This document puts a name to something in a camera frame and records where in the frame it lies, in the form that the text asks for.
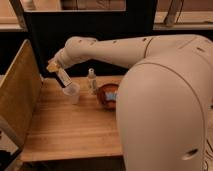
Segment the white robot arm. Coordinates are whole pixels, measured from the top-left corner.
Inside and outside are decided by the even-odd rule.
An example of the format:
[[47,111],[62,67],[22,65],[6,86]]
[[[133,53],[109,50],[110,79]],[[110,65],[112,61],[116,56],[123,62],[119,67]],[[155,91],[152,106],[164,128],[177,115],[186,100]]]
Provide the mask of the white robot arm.
[[126,171],[204,171],[213,41],[194,34],[107,41],[71,37],[47,70],[89,59],[128,70],[116,97]]

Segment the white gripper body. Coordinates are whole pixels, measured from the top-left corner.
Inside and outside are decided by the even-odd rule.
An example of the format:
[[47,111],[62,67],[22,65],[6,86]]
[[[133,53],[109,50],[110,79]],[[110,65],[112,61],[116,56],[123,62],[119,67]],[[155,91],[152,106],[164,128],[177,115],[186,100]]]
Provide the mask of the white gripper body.
[[60,68],[66,69],[69,67],[69,57],[64,49],[60,49],[52,59],[48,61],[46,69],[52,73],[58,71]]

